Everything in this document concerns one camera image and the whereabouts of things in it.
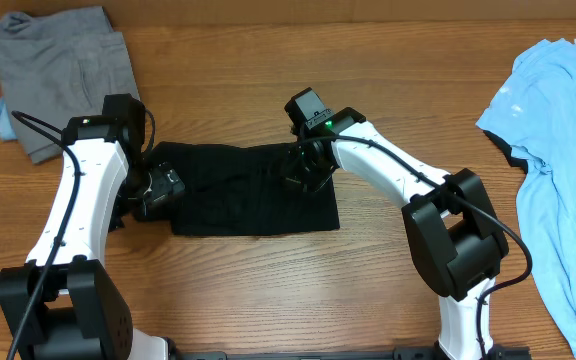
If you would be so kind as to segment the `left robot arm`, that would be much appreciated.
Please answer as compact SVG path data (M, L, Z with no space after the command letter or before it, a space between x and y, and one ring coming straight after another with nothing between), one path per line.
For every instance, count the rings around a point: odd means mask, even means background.
M105 268L109 232L130 212L146 214L182 195L167 164L144 158L152 113L131 94L104 98L99 115L73 117L63 129L21 111L13 117L63 152L46 225L20 267L0 272L0 306L15 359L178 359L173 340L138 330Z

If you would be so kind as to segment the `black t-shirt with logo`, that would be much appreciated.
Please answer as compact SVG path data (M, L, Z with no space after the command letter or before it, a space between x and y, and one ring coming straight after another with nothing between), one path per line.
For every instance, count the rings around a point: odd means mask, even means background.
M161 142L149 156L169 163L183 195L155 210L136 210L139 222L168 221L175 235L276 236L340 228L331 181L312 192L292 190L279 175L284 144L240 148Z

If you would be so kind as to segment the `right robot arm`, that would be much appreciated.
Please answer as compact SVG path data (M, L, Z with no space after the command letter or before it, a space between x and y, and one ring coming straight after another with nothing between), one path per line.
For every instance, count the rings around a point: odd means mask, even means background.
M337 169L353 173L400 208L413 264L439 297L439 359L501 356L489 333L488 292L508 243L480 178L429 166L384 138L362 114L327 108L310 88L284 107L295 147L280 167L300 192L323 188Z

